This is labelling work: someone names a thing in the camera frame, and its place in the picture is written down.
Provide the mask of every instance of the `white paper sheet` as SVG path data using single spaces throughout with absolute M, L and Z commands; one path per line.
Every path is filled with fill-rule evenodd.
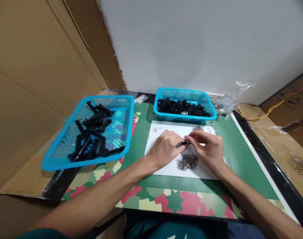
M 192 124 L 184 124 L 184 123 L 176 123 L 176 122 L 163 122 L 163 121 L 155 121 L 153 120 L 151 122 L 151 128 L 148 135 L 148 140 L 146 144 L 146 150 L 145 154 L 147 154 L 154 143 L 156 142 L 156 139 L 166 130 L 169 131 L 175 131 L 177 134 L 179 134 L 181 137 L 184 137 L 186 135 L 189 135 L 189 133 L 192 131 L 193 127 L 196 127 L 197 125 Z M 214 129 L 212 126 L 200 126 L 204 129 L 205 132 L 215 134 Z M 186 149 L 182 152 L 185 153 L 194 153 L 195 149 L 194 147 L 189 144 L 187 145 Z M 166 176 L 176 176 L 176 177 L 186 177 L 186 178 L 201 178 L 201 179 L 214 179 L 218 180 L 216 176 L 214 176 L 210 170 L 201 162 L 198 162 L 198 167 L 196 170 L 191 171 L 180 171 L 177 168 L 177 159 L 181 157 L 181 154 L 179 154 L 174 160 L 172 160 L 168 165 L 163 167 L 162 169 L 159 169 L 154 174 L 157 175 L 166 175 Z

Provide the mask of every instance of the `black strip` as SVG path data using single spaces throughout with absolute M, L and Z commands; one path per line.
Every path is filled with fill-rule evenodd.
M 265 168 L 270 173 L 272 179 L 274 180 L 276 186 L 282 193 L 287 204 L 292 209 L 296 218 L 303 227 L 303 198 L 285 173 L 281 170 L 275 160 L 272 158 L 268 150 L 262 144 L 260 139 L 251 129 L 249 123 L 242 118 L 236 111 L 233 111 L 235 118 L 237 119 L 239 125 L 244 131 L 245 135 L 249 139 L 253 148 L 257 152 L 258 156 L 262 160 Z
M 45 187 L 42 197 L 61 200 L 80 168 L 81 167 L 56 171 Z

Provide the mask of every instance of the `green cutting mat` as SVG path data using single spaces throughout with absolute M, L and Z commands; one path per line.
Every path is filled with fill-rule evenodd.
M 152 120 L 159 120 L 153 111 L 153 105 L 150 103 L 135 105 L 135 111 L 141 114 L 121 169 L 128 167 L 144 155 Z M 213 126 L 216 134 L 222 136 L 226 163 L 239 177 L 265 198 L 278 200 L 276 193 L 232 118 L 225 120 L 222 117 L 202 125 Z M 211 179 L 150 175 L 140 181 L 137 186 L 231 196 L 221 181 Z

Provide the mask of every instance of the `yellow wire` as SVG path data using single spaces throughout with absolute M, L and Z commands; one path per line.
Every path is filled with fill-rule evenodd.
M 269 110 L 268 110 L 268 112 L 264 115 L 264 116 L 262 116 L 262 117 L 257 117 L 257 118 L 247 118 L 247 117 L 245 117 L 245 116 L 243 116 L 238 110 L 236 110 L 236 112 L 238 112 L 239 113 L 239 115 L 241 115 L 243 118 L 245 118 L 246 120 L 259 120 L 259 119 L 263 119 L 263 118 L 265 118 L 265 117 L 267 117 L 270 113 L 271 113 L 271 111 L 272 110 L 274 110 L 276 107 L 278 107 L 280 104 L 282 104 L 284 101 L 286 101 L 289 97 L 291 97 L 291 96 L 293 96 L 293 95 L 295 95 L 295 94 L 297 94 L 297 93 L 299 93 L 300 91 L 302 91 L 303 90 L 303 88 L 301 88 L 301 89 L 299 89 L 298 91 L 295 91 L 295 92 L 293 92 L 293 93 L 291 93 L 291 94 L 289 94 L 289 95 L 287 95 L 283 100 L 281 100 L 281 102 L 280 103 L 278 103 L 277 105 L 275 105 L 275 106 L 272 106 Z

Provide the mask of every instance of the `blue mesh basket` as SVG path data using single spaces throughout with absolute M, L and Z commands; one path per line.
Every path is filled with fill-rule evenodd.
M 80 134 L 80 131 L 75 124 L 75 120 L 80 120 L 80 122 L 82 122 L 85 118 L 90 118 L 94 114 L 87 106 L 87 101 L 91 101 L 93 106 L 102 104 L 106 108 L 115 111 L 110 118 L 112 119 L 111 124 L 106 127 L 106 130 L 102 135 L 106 137 L 107 149 L 112 150 L 122 146 L 125 146 L 125 148 L 122 152 L 108 157 L 98 157 L 91 160 L 71 162 L 68 155 L 75 151 L 76 136 Z M 44 155 L 41 162 L 41 168 L 46 171 L 54 171 L 120 159 L 129 150 L 133 114 L 134 98 L 132 96 L 88 96 L 82 99 Z M 92 144 L 88 146 L 84 153 L 87 153 L 91 149 L 91 146 Z
M 187 116 L 187 115 L 176 115 L 159 112 L 157 107 L 158 99 L 166 99 L 178 101 L 186 100 L 188 103 L 200 104 L 204 107 L 205 112 L 209 113 L 211 117 L 201 117 L 201 116 Z M 217 118 L 217 113 L 210 101 L 209 96 L 202 91 L 192 91 L 192 90 L 181 90 L 173 88 L 159 88 L 156 93 L 154 112 L 162 120 L 177 120 L 177 121 L 189 121 L 204 123 L 208 120 L 215 120 Z

